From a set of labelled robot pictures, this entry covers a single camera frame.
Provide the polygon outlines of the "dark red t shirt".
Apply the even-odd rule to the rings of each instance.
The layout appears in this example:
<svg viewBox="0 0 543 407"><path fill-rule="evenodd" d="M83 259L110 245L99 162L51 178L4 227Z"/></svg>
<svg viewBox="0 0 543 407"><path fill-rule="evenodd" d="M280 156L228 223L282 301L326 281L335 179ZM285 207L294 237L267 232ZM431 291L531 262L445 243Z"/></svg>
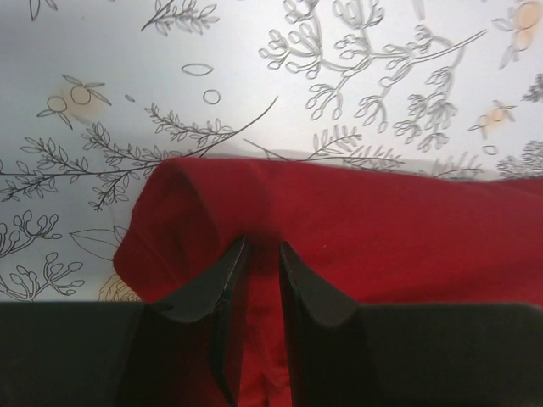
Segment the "dark red t shirt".
<svg viewBox="0 0 543 407"><path fill-rule="evenodd" d="M168 159L149 177L113 264L163 298L251 241L243 406L288 406L278 283L288 242L370 303L542 302L542 181L447 181L263 159Z"/></svg>

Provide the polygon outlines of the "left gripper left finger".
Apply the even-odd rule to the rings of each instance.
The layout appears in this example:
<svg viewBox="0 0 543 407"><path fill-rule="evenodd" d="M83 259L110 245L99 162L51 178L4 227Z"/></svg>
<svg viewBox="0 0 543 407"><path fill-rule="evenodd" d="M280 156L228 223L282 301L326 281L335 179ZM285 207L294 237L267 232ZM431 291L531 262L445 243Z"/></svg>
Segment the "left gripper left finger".
<svg viewBox="0 0 543 407"><path fill-rule="evenodd" d="M2 304L2 405L237 405L249 252L153 303Z"/></svg>

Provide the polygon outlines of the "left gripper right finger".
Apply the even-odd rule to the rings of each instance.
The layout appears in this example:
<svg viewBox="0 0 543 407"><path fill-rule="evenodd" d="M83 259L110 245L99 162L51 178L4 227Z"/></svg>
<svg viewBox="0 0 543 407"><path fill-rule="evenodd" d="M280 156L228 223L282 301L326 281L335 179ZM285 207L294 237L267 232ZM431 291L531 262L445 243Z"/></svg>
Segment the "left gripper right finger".
<svg viewBox="0 0 543 407"><path fill-rule="evenodd" d="M539 406L542 311L517 303L364 304L280 247L295 406Z"/></svg>

